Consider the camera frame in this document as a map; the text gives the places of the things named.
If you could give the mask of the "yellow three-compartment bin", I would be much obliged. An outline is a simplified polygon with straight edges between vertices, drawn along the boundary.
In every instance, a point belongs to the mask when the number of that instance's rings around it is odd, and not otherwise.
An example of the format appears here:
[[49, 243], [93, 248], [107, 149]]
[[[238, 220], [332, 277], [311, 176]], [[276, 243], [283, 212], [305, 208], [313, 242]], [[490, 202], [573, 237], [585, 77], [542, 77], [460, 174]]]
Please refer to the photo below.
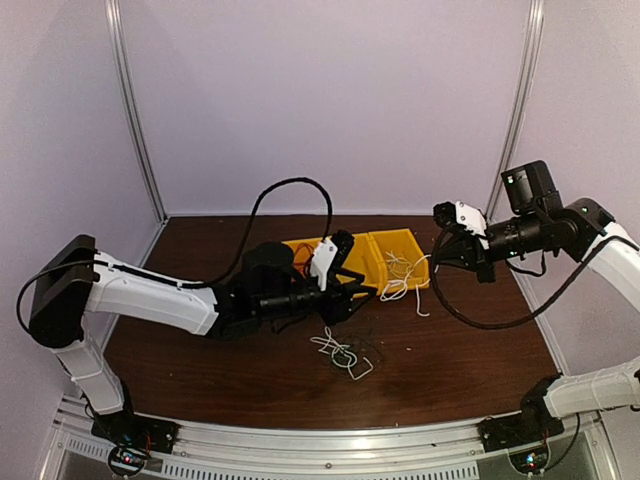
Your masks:
[[353, 234], [355, 244], [343, 269], [361, 274], [361, 285], [376, 289], [385, 301], [401, 298], [407, 290], [429, 286], [428, 254], [409, 229]]

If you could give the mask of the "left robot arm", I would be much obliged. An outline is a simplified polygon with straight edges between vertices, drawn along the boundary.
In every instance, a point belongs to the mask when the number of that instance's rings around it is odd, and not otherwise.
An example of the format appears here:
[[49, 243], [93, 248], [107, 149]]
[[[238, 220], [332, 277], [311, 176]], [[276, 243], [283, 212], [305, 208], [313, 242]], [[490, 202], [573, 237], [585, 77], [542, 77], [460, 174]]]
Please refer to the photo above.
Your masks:
[[79, 235], [22, 286], [16, 301], [34, 291], [18, 323], [58, 358], [88, 400], [95, 422], [123, 444], [137, 442], [144, 424], [130, 394], [85, 332], [86, 313], [113, 313], [212, 339], [233, 338], [277, 319], [317, 314], [328, 326], [348, 320], [376, 290], [363, 274], [345, 268], [354, 238], [339, 231], [313, 249], [306, 272], [293, 249], [264, 242], [241, 254], [231, 278], [190, 282], [116, 260]]

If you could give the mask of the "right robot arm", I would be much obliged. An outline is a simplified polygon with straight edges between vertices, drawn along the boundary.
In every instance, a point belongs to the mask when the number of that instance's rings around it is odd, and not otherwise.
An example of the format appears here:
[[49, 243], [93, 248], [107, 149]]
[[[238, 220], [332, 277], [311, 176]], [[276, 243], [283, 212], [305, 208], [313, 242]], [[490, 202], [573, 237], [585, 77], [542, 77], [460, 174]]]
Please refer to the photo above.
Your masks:
[[[485, 324], [462, 314], [445, 299], [435, 278], [441, 266], [470, 271], [481, 283], [495, 279], [494, 266], [532, 252], [566, 253], [577, 268], [558, 290], [532, 313], [494, 323], [492, 329], [526, 324], [549, 309], [577, 277], [590, 269], [613, 286], [633, 307], [639, 305], [639, 244], [614, 216], [590, 198], [563, 204], [547, 164], [536, 160], [504, 171], [501, 179], [513, 216], [491, 224], [478, 209], [444, 202], [433, 209], [441, 233], [429, 264], [431, 287], [441, 305], [467, 326]], [[560, 375], [540, 381], [523, 399], [512, 430], [519, 440], [535, 440], [564, 417], [594, 410], [639, 404], [639, 361], [581, 375]]]

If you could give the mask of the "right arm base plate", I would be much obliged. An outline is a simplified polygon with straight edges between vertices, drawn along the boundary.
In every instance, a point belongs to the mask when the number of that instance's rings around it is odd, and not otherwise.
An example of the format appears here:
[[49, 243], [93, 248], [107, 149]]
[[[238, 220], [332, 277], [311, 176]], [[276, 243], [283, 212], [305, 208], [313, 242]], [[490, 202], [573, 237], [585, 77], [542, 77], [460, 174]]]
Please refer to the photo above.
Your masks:
[[561, 420], [526, 420], [521, 413], [504, 417], [487, 417], [478, 426], [486, 453], [542, 442], [564, 432]]

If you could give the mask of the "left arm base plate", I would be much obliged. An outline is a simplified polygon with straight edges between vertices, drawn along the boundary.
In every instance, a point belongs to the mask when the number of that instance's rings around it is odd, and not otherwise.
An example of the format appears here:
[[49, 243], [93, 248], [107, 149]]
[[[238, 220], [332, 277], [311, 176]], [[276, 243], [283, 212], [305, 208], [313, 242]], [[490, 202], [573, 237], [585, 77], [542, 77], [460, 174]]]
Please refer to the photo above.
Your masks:
[[178, 424], [168, 420], [138, 415], [98, 415], [93, 420], [91, 434], [114, 445], [171, 454], [178, 430]]

